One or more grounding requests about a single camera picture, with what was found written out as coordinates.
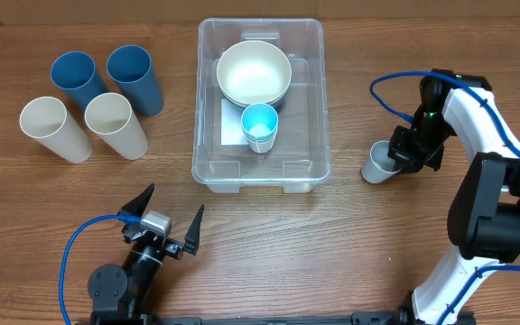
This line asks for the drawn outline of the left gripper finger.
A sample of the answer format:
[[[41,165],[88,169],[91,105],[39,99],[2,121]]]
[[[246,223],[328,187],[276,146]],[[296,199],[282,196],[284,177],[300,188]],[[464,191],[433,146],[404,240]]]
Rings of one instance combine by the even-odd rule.
[[[126,203],[119,211],[119,215],[141,217],[153,195],[154,184],[150,184],[141,194]]]
[[[200,226],[205,206],[201,205],[184,237],[183,250],[190,255],[196,255],[200,247]]]

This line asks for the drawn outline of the grey small cup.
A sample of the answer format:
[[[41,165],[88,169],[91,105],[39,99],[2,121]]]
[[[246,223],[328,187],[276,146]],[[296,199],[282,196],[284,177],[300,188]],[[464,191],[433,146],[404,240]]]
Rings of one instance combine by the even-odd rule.
[[[374,143],[361,167],[361,175],[365,181],[373,184],[386,181],[400,172],[396,161],[388,156],[389,142]]]

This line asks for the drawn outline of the cream tall cup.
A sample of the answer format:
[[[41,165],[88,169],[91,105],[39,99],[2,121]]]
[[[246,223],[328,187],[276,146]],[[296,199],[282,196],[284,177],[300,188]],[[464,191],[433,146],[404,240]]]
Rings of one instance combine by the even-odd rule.
[[[88,128],[127,160],[137,160],[148,151],[148,140],[130,102],[108,92],[94,97],[84,119]]]
[[[30,101],[19,118],[22,131],[70,163],[83,163],[93,152],[91,140],[55,97]]]

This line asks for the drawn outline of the light blue small cup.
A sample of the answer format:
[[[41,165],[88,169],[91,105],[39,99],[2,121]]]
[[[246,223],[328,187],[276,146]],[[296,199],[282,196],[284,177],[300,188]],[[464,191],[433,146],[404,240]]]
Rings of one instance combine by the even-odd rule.
[[[246,137],[264,141],[277,131],[279,116],[276,110],[264,103],[248,106],[241,115],[241,126]]]

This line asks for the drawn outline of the cream bowl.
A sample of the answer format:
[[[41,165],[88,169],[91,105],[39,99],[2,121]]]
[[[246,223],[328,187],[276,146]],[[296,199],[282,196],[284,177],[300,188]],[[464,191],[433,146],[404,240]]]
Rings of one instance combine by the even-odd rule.
[[[277,46],[252,40],[236,43],[219,58],[218,86],[234,104],[272,105],[287,93],[292,81],[292,64]]]

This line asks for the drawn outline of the pink small cup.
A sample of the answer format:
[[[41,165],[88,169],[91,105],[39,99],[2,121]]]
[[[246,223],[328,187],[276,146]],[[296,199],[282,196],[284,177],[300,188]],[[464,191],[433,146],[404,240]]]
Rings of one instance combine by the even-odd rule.
[[[248,139],[247,142],[248,142],[249,147],[255,153],[264,154],[264,153],[269,152],[273,148],[274,140],[275,140],[275,138],[272,137],[270,139],[265,139],[263,141],[254,141],[254,140]]]

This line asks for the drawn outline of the dark blue bowl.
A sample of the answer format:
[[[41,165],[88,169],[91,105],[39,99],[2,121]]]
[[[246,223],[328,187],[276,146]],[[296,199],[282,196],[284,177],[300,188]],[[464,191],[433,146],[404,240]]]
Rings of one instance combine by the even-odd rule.
[[[288,91],[286,91],[281,97],[279,97],[277,100],[272,102],[267,102],[267,105],[270,105],[273,107],[276,111],[279,111],[283,103],[285,102],[286,96],[288,95]],[[235,99],[230,98],[228,95],[223,93],[224,99],[229,102],[232,106],[240,107],[241,109],[244,109],[246,107],[249,107],[249,104],[238,102]]]

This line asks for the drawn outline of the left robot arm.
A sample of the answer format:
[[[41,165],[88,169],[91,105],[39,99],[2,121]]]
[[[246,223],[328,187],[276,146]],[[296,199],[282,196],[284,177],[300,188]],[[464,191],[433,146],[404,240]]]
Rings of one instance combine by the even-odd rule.
[[[122,265],[101,265],[89,277],[92,324],[157,324],[158,317],[144,306],[144,300],[163,260],[180,260],[185,253],[196,255],[199,250],[204,208],[199,207],[184,240],[177,241],[170,237],[171,220],[146,209],[153,191],[150,184],[117,213],[134,220],[122,228],[124,241],[132,247]]]

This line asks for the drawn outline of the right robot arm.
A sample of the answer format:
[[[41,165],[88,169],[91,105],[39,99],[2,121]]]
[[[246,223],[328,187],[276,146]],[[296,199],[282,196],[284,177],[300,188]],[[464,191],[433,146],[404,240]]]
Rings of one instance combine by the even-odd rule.
[[[500,115],[480,76],[451,70],[416,71],[421,103],[398,126],[387,156],[394,174],[439,170],[444,144],[459,138],[470,166],[448,212],[450,240],[432,274],[397,309],[395,324],[472,324],[461,313],[496,271],[520,272],[520,142]]]

